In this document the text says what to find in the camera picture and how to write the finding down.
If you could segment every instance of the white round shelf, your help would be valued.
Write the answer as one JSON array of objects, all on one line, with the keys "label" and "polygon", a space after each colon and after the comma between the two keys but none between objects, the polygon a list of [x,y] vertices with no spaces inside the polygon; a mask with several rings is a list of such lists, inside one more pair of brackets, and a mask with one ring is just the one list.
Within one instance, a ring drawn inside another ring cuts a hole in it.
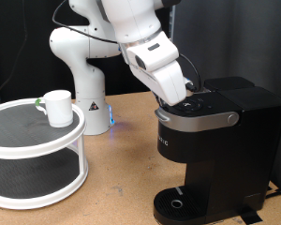
[{"label": "white round shelf", "polygon": [[[18,106],[24,106],[24,105],[31,105],[32,107],[34,107],[35,104],[35,99],[34,98],[28,98],[28,99],[22,99],[22,100],[16,100],[16,101],[10,101],[8,103],[4,103],[0,105],[0,113],[4,112],[7,109],[11,109],[13,107],[18,107]],[[82,112],[82,110],[80,108],[78,108],[76,105],[72,105],[73,107],[73,112],[76,113],[79,117],[79,124],[73,129],[70,130],[67,134],[65,134],[63,137],[60,137],[56,140],[51,140],[49,142],[44,142],[44,143],[40,143],[40,144],[36,144],[36,145],[29,145],[29,146],[21,146],[21,147],[5,147],[5,146],[0,146],[0,158],[5,158],[5,159],[19,159],[19,158],[35,158],[35,157],[39,157],[39,156],[43,156],[43,155],[47,155],[49,153],[58,151],[59,149],[62,149],[66,146],[68,146],[69,144],[73,143],[75,140],[78,139],[78,137],[80,137],[85,128],[86,128],[86,124],[85,124],[85,119],[84,119],[84,114]],[[44,123],[42,124],[42,126],[45,126],[48,132],[59,132],[61,130],[63,130],[62,128],[54,128],[54,127],[50,127],[49,122],[48,122],[48,118],[47,116],[44,115],[43,112],[39,112],[37,109],[34,112],[34,115],[38,115],[38,118],[43,119],[43,121],[46,121],[48,124],[44,125]],[[10,121],[6,121],[6,126],[2,128],[2,130],[6,130],[8,131],[10,128],[12,128],[12,126],[16,126],[18,123],[18,120],[16,118],[8,118]],[[16,137],[13,137],[12,135],[15,134],[8,134],[8,137],[11,140],[14,139],[15,142]]]},{"label": "white round shelf", "polygon": [[0,207],[33,209],[57,203],[85,181],[83,112],[72,105],[69,127],[50,127],[35,99],[0,105]]}]

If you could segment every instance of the dark wall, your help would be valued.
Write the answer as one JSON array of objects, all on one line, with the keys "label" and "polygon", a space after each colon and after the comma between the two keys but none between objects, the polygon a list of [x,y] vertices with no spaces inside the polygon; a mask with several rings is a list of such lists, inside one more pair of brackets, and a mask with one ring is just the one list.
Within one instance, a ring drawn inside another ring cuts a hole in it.
[{"label": "dark wall", "polygon": [[[281,97],[281,0],[184,0],[174,43],[203,80],[241,76]],[[192,68],[181,65],[195,81]],[[281,188],[281,142],[272,179]]]},{"label": "dark wall", "polygon": [[[50,49],[49,36],[57,26],[52,14],[62,0],[25,0],[28,40],[19,58],[15,75],[0,92],[3,102],[19,98],[41,97],[54,89],[66,89],[75,97],[72,74],[67,65]],[[169,31],[169,9],[156,12],[162,27]],[[88,25],[73,12],[68,3],[60,9],[56,20],[68,25]],[[9,77],[24,39],[22,0],[0,1],[0,85]],[[137,80],[122,55],[88,62],[105,73],[107,95],[147,91]]]}]

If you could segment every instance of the black coffee maker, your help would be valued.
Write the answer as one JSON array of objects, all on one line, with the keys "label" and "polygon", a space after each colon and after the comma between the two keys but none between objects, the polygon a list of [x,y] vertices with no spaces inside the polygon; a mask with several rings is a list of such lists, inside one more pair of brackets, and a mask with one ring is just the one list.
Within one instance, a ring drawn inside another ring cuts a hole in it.
[{"label": "black coffee maker", "polygon": [[186,163],[185,185],[155,196],[163,225],[200,225],[264,204],[281,136],[281,97],[239,77],[155,111],[158,151]]}]

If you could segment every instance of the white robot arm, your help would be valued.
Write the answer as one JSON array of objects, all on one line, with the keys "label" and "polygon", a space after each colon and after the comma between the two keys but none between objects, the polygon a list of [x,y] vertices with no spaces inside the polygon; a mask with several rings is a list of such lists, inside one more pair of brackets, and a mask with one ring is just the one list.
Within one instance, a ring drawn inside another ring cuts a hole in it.
[{"label": "white robot arm", "polygon": [[183,101],[189,80],[176,61],[176,46],[161,30],[155,15],[156,9],[180,0],[101,1],[132,73],[169,105]]},{"label": "white robot arm", "polygon": [[[96,0],[69,0],[70,7],[87,18],[88,26],[72,26],[83,33],[115,40],[109,22],[103,20]],[[50,36],[52,52],[71,69],[76,92],[76,105],[86,120],[84,135],[97,135],[111,125],[110,106],[105,102],[105,77],[103,72],[89,65],[87,58],[106,58],[120,54],[119,46],[102,42],[67,28],[55,29]]]}]

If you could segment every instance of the wooden table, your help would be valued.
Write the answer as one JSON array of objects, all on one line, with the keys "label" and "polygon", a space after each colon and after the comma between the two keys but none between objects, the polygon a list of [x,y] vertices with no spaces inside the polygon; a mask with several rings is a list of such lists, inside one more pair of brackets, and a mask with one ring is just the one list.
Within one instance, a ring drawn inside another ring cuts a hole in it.
[{"label": "wooden table", "polygon": [[[106,100],[113,108],[116,124],[102,135],[85,137],[89,175],[84,185],[51,206],[26,211],[0,209],[0,225],[157,224],[154,197],[165,188],[184,184],[185,165],[158,153],[158,121],[154,114],[158,105],[151,92]],[[267,200],[258,214],[264,220],[260,225],[281,225],[281,196]],[[244,222],[235,217],[220,224]]]}]

